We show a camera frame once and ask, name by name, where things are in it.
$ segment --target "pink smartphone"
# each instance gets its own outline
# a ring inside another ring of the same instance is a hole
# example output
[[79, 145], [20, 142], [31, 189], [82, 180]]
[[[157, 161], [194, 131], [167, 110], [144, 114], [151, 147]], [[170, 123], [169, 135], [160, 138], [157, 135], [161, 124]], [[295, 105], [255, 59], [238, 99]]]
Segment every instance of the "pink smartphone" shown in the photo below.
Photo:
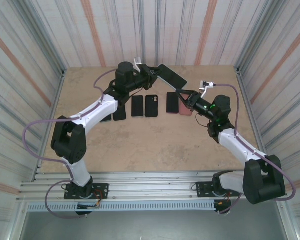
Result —
[[[187, 99], [189, 97], [189, 95], [187, 95], [187, 94], [181, 94], [181, 96], [184, 99]], [[188, 109], [180, 99], [179, 99], [179, 114], [184, 115], [184, 116], [192, 115], [192, 111], [190, 109]]]

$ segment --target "black smartphone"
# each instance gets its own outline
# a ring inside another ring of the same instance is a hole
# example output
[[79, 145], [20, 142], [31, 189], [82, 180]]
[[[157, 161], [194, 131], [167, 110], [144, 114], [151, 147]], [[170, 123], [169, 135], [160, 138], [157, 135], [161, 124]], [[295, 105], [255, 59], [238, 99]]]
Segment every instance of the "black smartphone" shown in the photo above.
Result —
[[114, 121], [121, 121], [127, 119], [127, 113], [126, 113], [126, 106], [123, 105], [122, 107], [119, 107], [117, 111], [113, 114], [113, 120]]
[[167, 114], [179, 113], [179, 97], [176, 92], [166, 93], [166, 113]]
[[111, 114], [106, 116], [104, 119], [102, 119], [100, 121], [100, 123], [106, 123], [106, 122], [110, 122], [111, 121]]
[[159, 78], [169, 84], [174, 90], [183, 89], [185, 85], [187, 85], [188, 82], [186, 80], [172, 71], [166, 65], [161, 64], [158, 66], [158, 68], [160, 69]]
[[144, 115], [146, 118], [158, 117], [158, 96], [157, 95], [145, 96]]
[[144, 116], [144, 96], [132, 96], [131, 98], [131, 116]]

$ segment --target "smartphone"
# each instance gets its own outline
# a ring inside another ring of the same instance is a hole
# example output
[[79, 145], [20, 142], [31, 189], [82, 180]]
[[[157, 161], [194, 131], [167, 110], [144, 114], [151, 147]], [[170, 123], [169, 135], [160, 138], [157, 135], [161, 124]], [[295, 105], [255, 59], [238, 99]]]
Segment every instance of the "smartphone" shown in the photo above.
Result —
[[144, 96], [132, 96], [131, 98], [131, 116], [144, 116]]
[[126, 119], [127, 119], [126, 106], [123, 105], [122, 107], [118, 107], [117, 111], [113, 114], [113, 120], [121, 121]]
[[[184, 99], [187, 99], [189, 97], [189, 95], [187, 94], [181, 94], [181, 96]], [[191, 116], [192, 115], [192, 111], [190, 109], [188, 109], [186, 107], [186, 105], [184, 105], [184, 103], [179, 99], [179, 114], [183, 115], [183, 116]]]
[[167, 114], [179, 113], [179, 97], [176, 92], [166, 93], [166, 113]]
[[145, 96], [144, 115], [146, 118], [158, 117], [158, 96], [157, 95]]
[[169, 84], [174, 90], [183, 89], [185, 85], [187, 85], [188, 82], [186, 80], [172, 71], [166, 65], [161, 64], [158, 66], [158, 68], [160, 69], [160, 74], [158, 77]]
[[104, 119], [102, 119], [100, 121], [100, 123], [106, 123], [106, 122], [110, 122], [111, 121], [111, 114], [106, 116]]

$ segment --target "red stripe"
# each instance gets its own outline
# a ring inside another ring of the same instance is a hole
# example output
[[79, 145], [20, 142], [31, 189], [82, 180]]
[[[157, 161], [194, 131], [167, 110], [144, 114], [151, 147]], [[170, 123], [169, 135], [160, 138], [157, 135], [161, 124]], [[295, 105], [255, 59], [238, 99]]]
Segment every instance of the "red stripe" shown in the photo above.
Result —
[[11, 62], [15, 65], [15, 67], [20, 71], [20, 73], [25, 77], [25, 79], [32, 85], [32, 87], [37, 91], [37, 93], [43, 98], [45, 103], [51, 107], [52, 103], [49, 98], [44, 94], [44, 92], [39, 88], [30, 74], [27, 72], [24, 66], [19, 62], [16, 56], [10, 51], [4, 41], [0, 38], [0, 48], [4, 51], [4, 53], [8, 56]]
[[278, 64], [275, 66], [275, 68], [271, 71], [269, 76], [266, 78], [266, 80], [262, 83], [261, 87], [258, 89], [256, 94], [251, 99], [251, 103], [254, 104], [258, 96], [261, 94], [261, 92], [266, 88], [266, 86], [270, 83], [272, 78], [276, 75], [276, 73], [279, 71], [279, 69], [282, 67], [282, 65], [285, 63], [285, 61], [291, 56], [291, 54], [296, 50], [296, 48], [300, 44], [300, 33], [296, 37], [296, 39], [293, 41], [289, 49], [286, 51], [284, 56], [281, 58], [281, 60], [278, 62]]
[[206, 43], [208, 40], [212, 20], [214, 19], [214, 14], [216, 10], [218, 0], [209, 0], [208, 8], [205, 13], [203, 26], [201, 30], [201, 36], [199, 40], [198, 50], [196, 52], [196, 57], [194, 61], [194, 65], [198, 66], [201, 64], [201, 59], [204, 54], [204, 50], [206, 47]]
[[84, 10], [85, 17], [88, 20], [88, 23], [90, 26], [93, 42], [94, 42], [95, 49], [98, 54], [101, 66], [106, 67], [106, 60], [105, 60], [104, 52], [101, 47], [101, 42], [100, 42], [99, 34], [97, 31], [97, 27], [95, 24], [94, 13], [92, 12], [90, 0], [81, 0], [81, 4], [82, 4], [83, 10]]
[[19, 195], [19, 189], [0, 182], [0, 191], [8, 194]]

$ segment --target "wooden board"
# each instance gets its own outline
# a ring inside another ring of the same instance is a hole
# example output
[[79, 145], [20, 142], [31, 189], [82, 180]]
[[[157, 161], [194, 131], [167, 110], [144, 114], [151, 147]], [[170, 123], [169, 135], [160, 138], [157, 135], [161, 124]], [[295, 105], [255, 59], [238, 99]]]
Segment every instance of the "wooden board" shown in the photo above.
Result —
[[[70, 68], [62, 88], [55, 117], [69, 117], [89, 106], [100, 97], [93, 88], [95, 79], [111, 68]], [[174, 66], [175, 72], [184, 77], [187, 90], [199, 90], [201, 80], [232, 84], [240, 91], [232, 66]], [[101, 79], [98, 86], [104, 90], [115, 77], [110, 73]], [[127, 119], [99, 123], [87, 136], [85, 162], [89, 172], [151, 172], [151, 171], [203, 171], [243, 169], [232, 154], [217, 144], [208, 135], [207, 129], [197, 124], [195, 113], [192, 116], [166, 113], [167, 92], [173, 92], [158, 79], [153, 88], [141, 91], [138, 95], [158, 95], [158, 117], [131, 117], [131, 100], [126, 104]], [[230, 120], [234, 124], [237, 99], [229, 87], [209, 89], [205, 99], [212, 103], [217, 95], [231, 99]], [[208, 120], [198, 116], [201, 124]], [[240, 134], [256, 146], [249, 117], [240, 95], [239, 128]], [[45, 156], [56, 158], [50, 148], [50, 134]], [[59, 163], [43, 162], [43, 173], [61, 173], [67, 169]]]

